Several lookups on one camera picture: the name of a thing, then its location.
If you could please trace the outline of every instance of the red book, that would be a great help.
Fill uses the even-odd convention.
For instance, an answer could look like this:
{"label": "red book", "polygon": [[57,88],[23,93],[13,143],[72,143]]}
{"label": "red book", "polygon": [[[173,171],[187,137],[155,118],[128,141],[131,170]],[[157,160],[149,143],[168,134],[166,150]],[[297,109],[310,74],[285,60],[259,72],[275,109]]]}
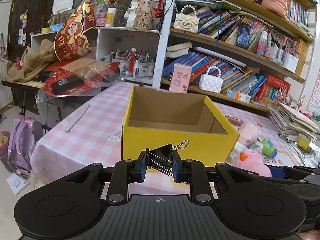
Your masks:
{"label": "red book", "polygon": [[266,85],[265,83],[260,87],[259,92],[257,93],[257,95],[255,96],[254,100],[257,102],[261,102],[261,99],[263,97],[263,94],[265,93],[265,91],[267,90],[268,85]]}
{"label": "red book", "polygon": [[273,87],[276,87],[278,89],[284,88],[287,91],[289,91],[290,86],[291,86],[288,82],[282,80],[281,78],[273,76],[273,75],[268,75],[267,76],[266,84],[268,84],[270,86],[273,86]]}

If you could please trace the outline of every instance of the cardboard piece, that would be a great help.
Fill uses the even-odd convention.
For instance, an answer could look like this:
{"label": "cardboard piece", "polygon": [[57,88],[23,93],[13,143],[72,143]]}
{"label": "cardboard piece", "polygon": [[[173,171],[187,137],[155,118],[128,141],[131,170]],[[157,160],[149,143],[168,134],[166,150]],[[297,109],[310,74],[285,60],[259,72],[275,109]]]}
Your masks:
{"label": "cardboard piece", "polygon": [[238,131],[205,95],[132,87],[122,130],[122,159],[136,160],[146,148],[173,146],[183,160],[194,159],[214,167],[232,151]]}
{"label": "cardboard piece", "polygon": [[62,68],[77,76],[89,79],[109,67],[110,63],[83,57],[63,66]]}

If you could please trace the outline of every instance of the desk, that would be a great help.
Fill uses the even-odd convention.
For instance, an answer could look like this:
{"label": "desk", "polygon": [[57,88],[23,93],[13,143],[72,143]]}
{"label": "desk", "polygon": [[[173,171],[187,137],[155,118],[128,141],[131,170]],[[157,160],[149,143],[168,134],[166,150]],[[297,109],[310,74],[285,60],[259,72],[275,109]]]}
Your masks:
{"label": "desk", "polygon": [[[64,132],[64,128],[77,111],[38,142],[31,156],[31,165],[43,183],[50,183],[91,163],[111,167],[121,160],[122,122],[133,85],[120,82],[111,86],[88,102],[90,108],[69,133]],[[288,151],[280,138],[274,137],[276,128],[269,119],[230,106],[216,105],[225,115],[258,122],[263,126],[259,138],[269,137],[278,150]],[[129,185],[130,194],[166,195],[189,192],[189,185],[176,184],[172,177],[157,171],[148,171],[144,183]]]}

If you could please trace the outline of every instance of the smartphone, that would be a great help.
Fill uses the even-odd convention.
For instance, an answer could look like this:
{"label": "smartphone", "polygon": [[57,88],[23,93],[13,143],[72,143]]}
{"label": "smartphone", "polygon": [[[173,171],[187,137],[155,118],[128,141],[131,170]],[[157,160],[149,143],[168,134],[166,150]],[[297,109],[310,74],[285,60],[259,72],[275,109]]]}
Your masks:
{"label": "smartphone", "polygon": [[243,49],[248,49],[250,30],[251,30],[251,26],[249,24],[246,24],[243,22],[239,23],[236,46],[243,48]]}

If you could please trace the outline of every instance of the clear plastic bag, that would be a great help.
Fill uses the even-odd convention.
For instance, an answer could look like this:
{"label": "clear plastic bag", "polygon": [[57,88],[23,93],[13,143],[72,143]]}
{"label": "clear plastic bag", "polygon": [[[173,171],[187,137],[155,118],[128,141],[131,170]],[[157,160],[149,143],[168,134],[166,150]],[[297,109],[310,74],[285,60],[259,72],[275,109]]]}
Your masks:
{"label": "clear plastic bag", "polygon": [[[101,88],[109,87],[122,80],[120,78],[118,68],[119,63],[111,63],[110,65],[106,65],[105,62],[101,62],[103,64],[101,65],[99,62],[100,61],[97,60],[83,58],[71,62],[63,67],[54,69],[44,86],[38,91],[36,102],[42,103],[53,98],[62,98],[68,96],[96,96],[101,92]],[[84,81],[83,84],[66,90],[59,95],[55,95],[52,92],[51,85],[53,83],[75,74]]]}

